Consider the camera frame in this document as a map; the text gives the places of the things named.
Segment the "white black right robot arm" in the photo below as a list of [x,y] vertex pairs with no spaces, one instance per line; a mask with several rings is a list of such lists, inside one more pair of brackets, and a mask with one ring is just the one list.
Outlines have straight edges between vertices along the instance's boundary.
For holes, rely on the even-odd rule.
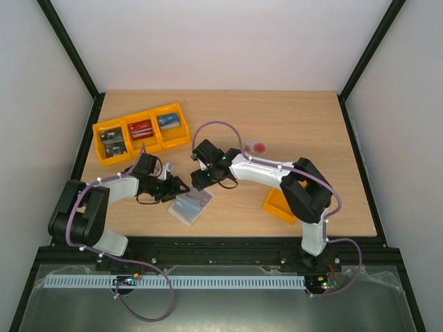
[[230,179],[234,183],[252,181],[282,192],[302,226],[303,266],[315,271],[325,264],[327,213],[337,193],[310,160],[282,163],[255,158],[241,149],[223,151],[207,139],[192,146],[191,159],[199,163],[199,169],[191,173],[192,186],[199,191]]

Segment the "white card with red circle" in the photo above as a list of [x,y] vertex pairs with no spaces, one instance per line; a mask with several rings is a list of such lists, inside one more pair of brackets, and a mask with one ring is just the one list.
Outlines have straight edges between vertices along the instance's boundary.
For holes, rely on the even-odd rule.
[[244,151],[247,153],[265,155],[266,145],[262,142],[248,140],[245,144]]

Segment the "beige leather card holder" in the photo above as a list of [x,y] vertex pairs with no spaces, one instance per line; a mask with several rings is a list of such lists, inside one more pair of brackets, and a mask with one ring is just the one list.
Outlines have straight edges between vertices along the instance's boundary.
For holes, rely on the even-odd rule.
[[198,191],[192,187],[188,193],[176,196],[168,208],[168,213],[182,224],[190,227],[211,203],[214,196],[208,190]]

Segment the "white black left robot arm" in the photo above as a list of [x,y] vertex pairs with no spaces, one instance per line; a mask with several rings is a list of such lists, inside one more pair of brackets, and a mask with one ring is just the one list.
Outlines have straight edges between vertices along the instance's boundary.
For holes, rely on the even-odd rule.
[[49,235],[80,250],[122,257],[129,239],[105,226],[108,205],[133,197],[138,201],[143,194],[151,196],[155,205],[190,191],[172,174],[171,164],[160,164],[156,171],[159,163],[158,157],[141,151],[131,167],[115,176],[92,183],[68,181],[48,222]]

